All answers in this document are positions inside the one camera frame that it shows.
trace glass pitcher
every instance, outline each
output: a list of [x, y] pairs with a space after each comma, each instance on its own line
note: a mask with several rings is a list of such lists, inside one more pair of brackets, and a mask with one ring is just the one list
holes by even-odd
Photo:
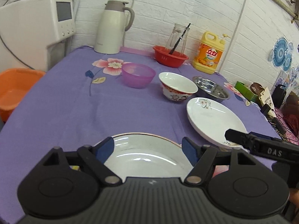
[[171, 51], [175, 44], [177, 43], [177, 41], [180, 39], [180, 37], [182, 36], [182, 39], [179, 41], [177, 47], [175, 48], [175, 51], [184, 54], [185, 51], [185, 46], [186, 46], [186, 40], [187, 40], [187, 36], [188, 36], [188, 31], [190, 30], [190, 28], [180, 25], [180, 24], [174, 24], [174, 28], [172, 30], [172, 33], [169, 37], [169, 40], [166, 44], [166, 50]]

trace black stick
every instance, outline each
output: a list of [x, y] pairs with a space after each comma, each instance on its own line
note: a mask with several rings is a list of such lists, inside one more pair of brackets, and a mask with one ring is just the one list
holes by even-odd
[[178, 41], [175, 43], [174, 47], [172, 48], [172, 50], [169, 52], [170, 55], [173, 54], [174, 50], [176, 49], [176, 47], [178, 46], [178, 44], [180, 43], [180, 41], [182, 40], [184, 34], [186, 33], [187, 28], [189, 28], [189, 26], [191, 25], [191, 23], [185, 28], [183, 34], [180, 36], [180, 38], [178, 39]]

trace brown strap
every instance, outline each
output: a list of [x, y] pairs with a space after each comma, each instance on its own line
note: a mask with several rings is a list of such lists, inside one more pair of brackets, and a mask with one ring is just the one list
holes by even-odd
[[261, 92], [264, 91], [265, 89], [261, 86], [261, 84], [254, 82], [253, 84], [250, 85], [250, 90], [258, 95], [259, 97], [261, 96]]

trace purple plastic bowl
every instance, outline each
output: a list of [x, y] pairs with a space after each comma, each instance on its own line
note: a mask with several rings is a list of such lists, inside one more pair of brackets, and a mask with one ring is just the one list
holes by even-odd
[[152, 68], [136, 63], [123, 64], [121, 73], [124, 83], [133, 88], [145, 88], [156, 75]]

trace orange label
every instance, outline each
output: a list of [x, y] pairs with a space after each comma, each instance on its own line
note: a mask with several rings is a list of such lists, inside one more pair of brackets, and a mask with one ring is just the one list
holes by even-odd
[[201, 46], [198, 48], [198, 52], [194, 58], [194, 61], [204, 66], [216, 69], [221, 55], [222, 51], [216, 50], [206, 44], [201, 44]]

